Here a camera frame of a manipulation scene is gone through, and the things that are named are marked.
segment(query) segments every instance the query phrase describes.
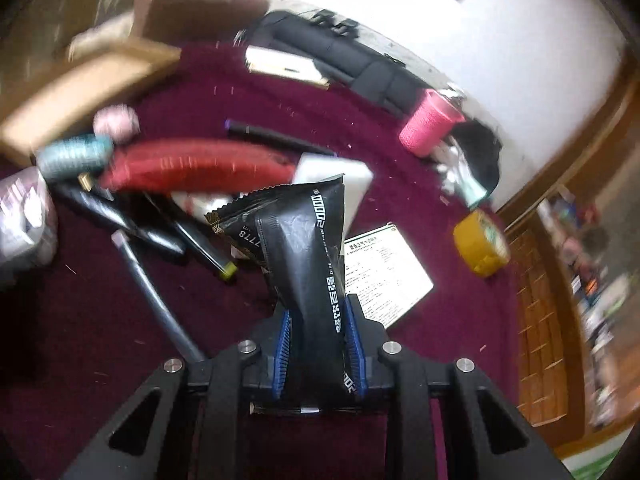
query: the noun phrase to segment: maroon carpet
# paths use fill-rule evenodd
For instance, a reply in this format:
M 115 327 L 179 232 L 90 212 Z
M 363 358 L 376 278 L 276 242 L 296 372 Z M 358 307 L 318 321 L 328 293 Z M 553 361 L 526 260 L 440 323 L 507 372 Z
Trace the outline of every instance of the maroon carpet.
M 440 200 L 438 178 L 398 142 L 398 120 L 348 89 L 248 75 L 242 50 L 187 46 L 177 75 L 136 105 L 142 137 L 223 137 L 230 118 L 331 147 L 375 174 L 352 234 L 398 225 L 434 289 L 389 330 L 424 356 L 466 356 L 517 400 L 517 323 L 508 270 L 488 280 L 458 255 L 452 230 L 466 215 Z M 7 164 L 1 176 L 13 173 Z M 53 480 L 135 388 L 176 352 L 130 279 L 109 232 L 59 205 L 54 265 L 0 294 L 0 425 L 35 478 Z M 196 262 L 145 260 L 158 289 L 210 354 L 270 314 L 257 269 L 223 285 Z M 254 417 L 253 478 L 383 477 L 383 417 Z M 280 463 L 287 450 L 288 459 Z

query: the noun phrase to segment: brown cardboard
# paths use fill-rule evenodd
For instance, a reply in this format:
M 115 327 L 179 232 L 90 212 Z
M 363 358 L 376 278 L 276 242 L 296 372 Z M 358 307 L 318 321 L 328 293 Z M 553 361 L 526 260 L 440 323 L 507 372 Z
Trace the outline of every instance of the brown cardboard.
M 136 0 L 132 36 L 164 43 L 228 40 L 269 10 L 269 0 Z
M 88 129 L 99 109 L 147 90 L 179 60 L 179 48 L 130 38 L 54 65 L 0 105 L 0 151 L 30 165 L 37 149 Z

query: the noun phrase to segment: red pouch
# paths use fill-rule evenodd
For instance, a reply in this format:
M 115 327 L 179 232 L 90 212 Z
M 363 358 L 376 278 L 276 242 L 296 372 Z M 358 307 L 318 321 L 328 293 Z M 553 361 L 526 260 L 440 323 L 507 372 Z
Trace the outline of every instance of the red pouch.
M 116 152 L 100 184 L 111 190 L 238 193 L 288 184 L 295 169 L 280 153 L 247 142 L 161 139 Z

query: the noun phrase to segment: gray tube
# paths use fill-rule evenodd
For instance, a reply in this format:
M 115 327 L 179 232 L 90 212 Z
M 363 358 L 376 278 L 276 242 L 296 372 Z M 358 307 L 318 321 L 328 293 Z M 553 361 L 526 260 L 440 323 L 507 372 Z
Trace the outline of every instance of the gray tube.
M 164 304 L 164 301 L 160 297 L 160 294 L 158 294 L 154 284 L 146 275 L 145 269 L 143 269 L 136 253 L 131 247 L 129 237 L 127 237 L 126 233 L 121 230 L 117 230 L 113 235 L 111 235 L 111 240 L 120 251 L 120 254 L 124 257 L 133 279 L 145 295 L 154 316 L 156 316 L 158 323 L 160 323 L 164 332 L 169 336 L 169 339 L 174 344 L 177 351 L 180 352 L 180 355 L 188 363 L 204 361 L 206 357 L 203 352 L 198 348 L 196 343 L 191 340 L 180 323 L 178 323 L 178 320 L 175 319 L 174 314 L 172 314 L 169 308 Z

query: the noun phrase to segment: printed instruction sheet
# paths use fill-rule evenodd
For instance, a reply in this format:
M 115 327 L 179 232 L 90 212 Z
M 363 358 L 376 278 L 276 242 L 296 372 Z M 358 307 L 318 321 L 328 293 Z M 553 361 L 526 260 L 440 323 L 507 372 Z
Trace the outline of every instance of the printed instruction sheet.
M 345 287 L 357 294 L 364 316 L 392 325 L 433 282 L 394 224 L 345 240 Z

